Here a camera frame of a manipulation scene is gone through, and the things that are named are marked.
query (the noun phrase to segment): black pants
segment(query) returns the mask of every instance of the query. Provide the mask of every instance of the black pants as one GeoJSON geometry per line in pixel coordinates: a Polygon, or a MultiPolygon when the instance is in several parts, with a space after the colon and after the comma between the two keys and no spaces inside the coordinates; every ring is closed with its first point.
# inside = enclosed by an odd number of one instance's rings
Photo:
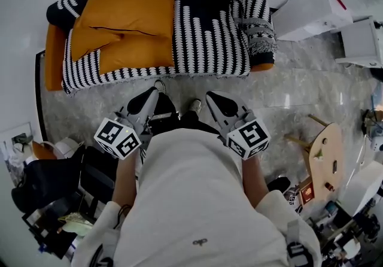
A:
{"type": "Polygon", "coordinates": [[[153,136],[175,129],[194,129],[219,135],[216,129],[199,121],[195,111],[188,111],[179,119],[173,102],[164,93],[160,93],[156,109],[154,110],[154,119],[149,122],[149,127],[153,136]],[[165,117],[155,119],[157,115],[165,117]]]}

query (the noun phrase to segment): wooden leg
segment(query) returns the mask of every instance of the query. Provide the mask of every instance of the wooden leg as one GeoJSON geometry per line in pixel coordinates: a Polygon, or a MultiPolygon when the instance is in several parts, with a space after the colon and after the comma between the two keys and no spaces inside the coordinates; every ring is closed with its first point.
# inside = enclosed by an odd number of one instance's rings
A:
{"type": "Polygon", "coordinates": [[[288,140],[294,141],[297,144],[300,144],[303,148],[309,148],[309,146],[310,146],[310,144],[308,144],[307,142],[304,142],[302,140],[296,139],[295,137],[292,137],[292,136],[289,136],[289,135],[285,135],[285,138],[288,139],[288,140]]]}
{"type": "Polygon", "coordinates": [[[309,117],[313,120],[315,120],[316,122],[320,123],[321,125],[323,125],[324,127],[328,126],[328,124],[322,120],[320,120],[318,117],[315,117],[314,115],[310,114],[309,117]]]}

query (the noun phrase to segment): shoe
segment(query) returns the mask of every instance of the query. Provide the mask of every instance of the shoe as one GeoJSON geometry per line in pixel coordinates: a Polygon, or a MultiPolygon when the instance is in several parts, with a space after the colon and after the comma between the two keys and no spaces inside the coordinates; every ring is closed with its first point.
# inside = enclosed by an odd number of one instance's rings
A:
{"type": "Polygon", "coordinates": [[[201,112],[202,102],[200,99],[194,99],[189,105],[189,111],[195,111],[197,114],[201,112]]]}
{"type": "Polygon", "coordinates": [[[157,80],[154,82],[154,87],[159,91],[164,94],[166,94],[166,86],[161,80],[157,80]]]}

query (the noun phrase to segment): white cube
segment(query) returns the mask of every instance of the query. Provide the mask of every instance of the white cube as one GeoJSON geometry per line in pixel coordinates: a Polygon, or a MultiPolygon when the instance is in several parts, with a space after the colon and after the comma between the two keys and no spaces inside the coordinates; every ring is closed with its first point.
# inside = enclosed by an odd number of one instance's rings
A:
{"type": "Polygon", "coordinates": [[[260,119],[255,119],[227,134],[226,145],[243,160],[249,159],[269,146],[270,134],[260,119]]]}
{"type": "Polygon", "coordinates": [[[119,159],[127,158],[141,145],[132,128],[108,118],[104,118],[94,139],[106,152],[119,159]]]}

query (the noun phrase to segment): wooden table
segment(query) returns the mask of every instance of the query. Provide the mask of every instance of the wooden table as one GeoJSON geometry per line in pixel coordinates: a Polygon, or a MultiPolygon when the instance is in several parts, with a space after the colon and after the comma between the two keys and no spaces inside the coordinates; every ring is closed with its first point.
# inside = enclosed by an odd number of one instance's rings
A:
{"type": "Polygon", "coordinates": [[[312,180],[316,200],[327,200],[331,191],[326,187],[330,183],[334,190],[339,188],[342,182],[344,171],[344,154],[342,144],[342,132],[336,123],[327,124],[313,115],[310,118],[321,123],[325,128],[311,142],[307,143],[286,135],[285,137],[303,147],[303,157],[309,172],[309,179],[312,180]],[[322,149],[322,160],[315,157],[322,149]]]}

